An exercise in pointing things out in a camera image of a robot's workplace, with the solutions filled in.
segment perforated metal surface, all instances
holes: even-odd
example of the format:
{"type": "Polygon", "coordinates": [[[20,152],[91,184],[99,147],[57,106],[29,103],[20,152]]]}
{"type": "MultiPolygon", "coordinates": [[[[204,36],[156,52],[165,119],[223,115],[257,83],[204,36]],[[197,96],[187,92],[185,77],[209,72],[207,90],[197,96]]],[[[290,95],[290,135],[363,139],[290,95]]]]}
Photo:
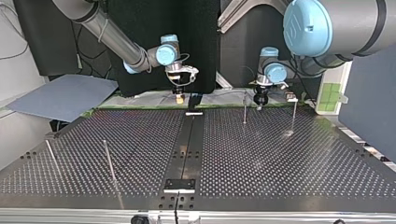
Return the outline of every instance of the perforated metal surface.
{"type": "Polygon", "coordinates": [[[2,180],[3,194],[157,196],[183,111],[97,111],[2,180]],[[118,185],[103,145],[107,140],[118,185]]]}
{"type": "Polygon", "coordinates": [[[243,109],[206,111],[200,196],[396,199],[395,182],[368,162],[375,158],[302,109],[293,123],[292,110],[250,109],[247,124],[243,109]]]}

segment green tile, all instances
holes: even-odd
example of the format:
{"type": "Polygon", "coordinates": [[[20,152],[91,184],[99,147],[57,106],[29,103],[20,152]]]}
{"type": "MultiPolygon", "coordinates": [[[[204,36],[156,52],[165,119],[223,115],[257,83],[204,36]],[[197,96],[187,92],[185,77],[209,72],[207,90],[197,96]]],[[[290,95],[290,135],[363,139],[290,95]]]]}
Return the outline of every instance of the green tile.
{"type": "Polygon", "coordinates": [[[330,96],[331,96],[331,93],[329,91],[324,91],[320,96],[320,101],[322,103],[327,103],[327,102],[329,102],[330,96]]]}
{"type": "Polygon", "coordinates": [[[339,92],[332,92],[332,94],[330,95],[330,98],[329,98],[329,102],[337,103],[339,98],[340,98],[339,92]]]}
{"type": "Polygon", "coordinates": [[[326,106],[326,111],[328,112],[333,112],[335,110],[335,107],[337,106],[337,103],[330,103],[327,104],[326,106]]]}
{"type": "Polygon", "coordinates": [[[331,91],[332,90],[332,83],[324,83],[323,84],[323,88],[322,88],[322,91],[323,92],[325,92],[325,91],[331,91]]]}
{"type": "Polygon", "coordinates": [[[320,104],[320,105],[318,106],[318,110],[319,110],[319,111],[326,111],[326,107],[327,107],[326,104],[320,104]]]}
{"type": "Polygon", "coordinates": [[[341,90],[341,84],[332,84],[332,91],[340,91],[341,90]]]}

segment metal breadboard table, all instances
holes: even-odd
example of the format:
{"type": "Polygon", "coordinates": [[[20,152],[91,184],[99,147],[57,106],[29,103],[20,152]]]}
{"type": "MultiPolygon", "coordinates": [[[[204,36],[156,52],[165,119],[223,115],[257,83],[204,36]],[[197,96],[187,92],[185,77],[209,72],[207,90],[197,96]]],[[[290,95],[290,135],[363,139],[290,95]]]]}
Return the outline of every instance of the metal breadboard table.
{"type": "Polygon", "coordinates": [[[396,214],[395,173],[326,119],[292,111],[249,109],[246,124],[243,108],[96,111],[1,171],[0,207],[396,214]],[[178,180],[193,191],[165,193],[178,180]]]}

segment vertical metal pin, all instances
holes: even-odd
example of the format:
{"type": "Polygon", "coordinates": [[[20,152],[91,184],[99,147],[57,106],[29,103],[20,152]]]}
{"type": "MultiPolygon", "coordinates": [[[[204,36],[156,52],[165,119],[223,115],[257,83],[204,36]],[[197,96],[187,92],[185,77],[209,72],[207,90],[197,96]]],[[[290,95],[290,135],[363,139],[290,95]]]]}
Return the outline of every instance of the vertical metal pin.
{"type": "Polygon", "coordinates": [[[49,148],[50,156],[51,156],[54,160],[56,160],[55,154],[53,154],[52,146],[50,145],[50,141],[49,141],[49,140],[46,140],[46,143],[47,143],[47,147],[49,148]]]}
{"type": "Polygon", "coordinates": [[[113,162],[111,161],[110,151],[108,150],[108,145],[107,145],[107,141],[106,140],[103,140],[103,146],[105,147],[107,161],[108,161],[108,166],[110,167],[111,175],[113,177],[113,180],[117,181],[116,175],[115,175],[114,169],[113,169],[113,162]]]}
{"type": "Polygon", "coordinates": [[[247,123],[247,116],[248,116],[248,105],[247,105],[247,97],[248,97],[248,93],[245,92],[245,96],[244,96],[244,124],[247,123]]]}
{"type": "Polygon", "coordinates": [[[296,102],[294,103],[293,120],[296,119],[297,104],[298,104],[298,101],[296,101],[296,102]]]}

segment robotic arm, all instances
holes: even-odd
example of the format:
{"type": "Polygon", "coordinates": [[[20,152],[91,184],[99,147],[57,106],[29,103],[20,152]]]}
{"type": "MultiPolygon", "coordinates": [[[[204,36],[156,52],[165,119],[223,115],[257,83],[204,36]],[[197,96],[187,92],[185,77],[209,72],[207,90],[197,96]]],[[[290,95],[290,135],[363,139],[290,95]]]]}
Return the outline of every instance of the robotic arm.
{"type": "Polygon", "coordinates": [[[262,49],[255,96],[261,106],[268,102],[268,88],[286,86],[295,73],[318,76],[395,44],[396,1],[293,0],[283,26],[293,60],[280,61],[277,49],[262,49]]]}
{"type": "Polygon", "coordinates": [[[124,67],[130,74],[151,71],[152,67],[165,66],[165,73],[176,86],[179,103],[183,103],[183,87],[195,81],[198,69],[183,65],[180,60],[176,35],[161,37],[159,47],[145,50],[131,41],[122,30],[99,8],[97,1],[85,0],[53,0],[53,3],[70,20],[85,26],[91,33],[124,60],[124,67]],[[181,74],[189,74],[189,82],[182,83],[181,74]]]}

